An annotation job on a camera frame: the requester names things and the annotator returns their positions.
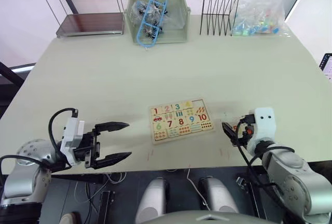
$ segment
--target black wire rack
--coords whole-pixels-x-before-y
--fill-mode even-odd
[[[238,4],[239,0],[203,0],[201,27],[199,34],[202,34],[203,22],[206,19],[206,33],[208,35],[211,30],[213,35],[215,35],[217,26],[217,33],[219,36],[223,30],[225,36],[227,33],[232,35],[232,30],[238,10]]]

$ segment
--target beige tabletop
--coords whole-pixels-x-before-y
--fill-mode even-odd
[[[300,41],[295,36],[200,36],[199,21],[191,16],[187,43],[147,51],[134,45],[128,32],[54,39],[0,120],[0,155],[15,154],[36,138],[49,140],[52,114],[75,107],[85,132],[96,123],[129,123],[102,133],[99,141],[101,157],[132,155],[100,170],[80,164],[60,174],[244,165],[220,123],[271,106],[277,142],[307,161],[332,159],[331,84]],[[204,98],[216,131],[153,145],[149,107],[197,98]],[[57,139],[67,117],[53,124]],[[4,161],[3,172],[13,165]]]

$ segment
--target number 10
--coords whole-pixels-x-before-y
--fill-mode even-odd
[[[199,115],[199,120],[206,120],[206,115],[205,114],[202,114],[202,115]]]

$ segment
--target number puzzle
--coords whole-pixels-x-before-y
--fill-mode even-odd
[[[214,129],[202,99],[153,106],[150,119],[154,144]]]

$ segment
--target robotic arm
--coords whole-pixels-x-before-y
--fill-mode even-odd
[[[304,222],[329,223],[332,212],[331,183],[290,150],[271,150],[271,147],[282,146],[274,139],[276,125],[273,109],[257,108],[240,120],[241,123],[247,125],[242,138],[238,138],[225,122],[224,132],[234,146],[244,146],[252,156],[261,158],[269,180],[277,185],[273,189],[284,206]]]
[[[3,185],[0,223],[38,223],[41,206],[51,182],[51,173],[70,169],[81,162],[84,162],[85,168],[100,169],[114,165],[131,154],[131,152],[116,153],[97,160],[100,156],[97,136],[103,131],[116,131],[129,125],[123,122],[96,124],[91,132],[83,134],[84,121],[79,121],[77,115],[78,111],[74,109],[64,127],[62,140],[58,144],[52,146],[50,141],[35,139],[23,145],[16,155],[1,158],[1,161],[4,158],[18,159]]]

